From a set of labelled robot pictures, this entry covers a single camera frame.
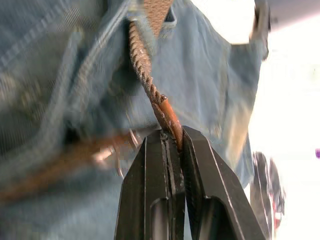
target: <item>white background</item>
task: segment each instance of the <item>white background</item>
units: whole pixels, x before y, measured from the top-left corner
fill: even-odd
[[[246,43],[254,0],[193,0],[230,43]],[[249,125],[251,148],[272,156],[286,186],[278,240],[317,240],[320,229],[320,15],[269,35]]]

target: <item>braided rope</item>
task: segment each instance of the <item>braided rope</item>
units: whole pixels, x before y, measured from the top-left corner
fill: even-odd
[[[144,91],[151,103],[161,104],[166,96],[161,95],[153,84],[151,76],[151,61],[150,57],[140,39],[137,26],[134,22],[129,26],[129,46],[130,46],[130,59],[133,68],[144,88]]]

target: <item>denim fabric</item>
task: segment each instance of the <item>denim fabric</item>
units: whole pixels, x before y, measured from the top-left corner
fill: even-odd
[[[0,188],[48,162],[67,130],[92,138],[157,123],[129,59],[130,7],[129,0],[2,1]],[[258,37],[229,44],[189,0],[175,0],[152,57],[153,81],[181,124],[201,131],[243,186],[253,176],[248,124],[266,52]],[[81,169],[1,207],[0,239],[113,239],[121,182],[114,170]]]

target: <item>blue jeans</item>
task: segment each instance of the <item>blue jeans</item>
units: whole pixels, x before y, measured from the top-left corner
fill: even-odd
[[[157,123],[129,59],[131,1],[105,2],[2,1],[0,189],[45,165],[69,129],[108,137]],[[254,174],[248,124],[264,39],[231,45],[189,0],[175,0],[156,51],[155,85],[181,124],[201,131],[245,187]],[[81,169],[0,207],[0,238],[113,239],[121,183],[114,170]]]

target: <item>brown strap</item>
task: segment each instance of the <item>brown strap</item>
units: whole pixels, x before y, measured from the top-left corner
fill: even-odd
[[[103,138],[94,141],[85,141],[73,144],[69,149],[56,156],[51,165],[46,165],[34,174],[21,179],[17,183],[9,185],[4,191],[0,191],[0,203],[10,203],[23,198],[29,194],[34,194],[48,186],[61,180],[69,173],[76,169],[85,167],[87,165],[95,164],[94,154],[99,153],[100,150],[113,148],[118,146],[125,146],[134,148],[135,143],[132,142],[132,132],[115,136],[113,138]]]
[[[144,10],[148,22],[156,37],[158,37],[165,17],[173,0],[144,0]],[[175,136],[177,148],[182,149],[182,127],[169,104],[168,98],[161,95],[153,84],[151,76],[152,63],[144,43],[139,35],[139,31],[134,22],[129,28],[130,58],[133,67],[139,77],[145,93],[150,99],[154,114],[163,129],[171,131]]]
[[[162,24],[172,3],[173,0],[144,0],[143,7],[156,37],[159,36]]]

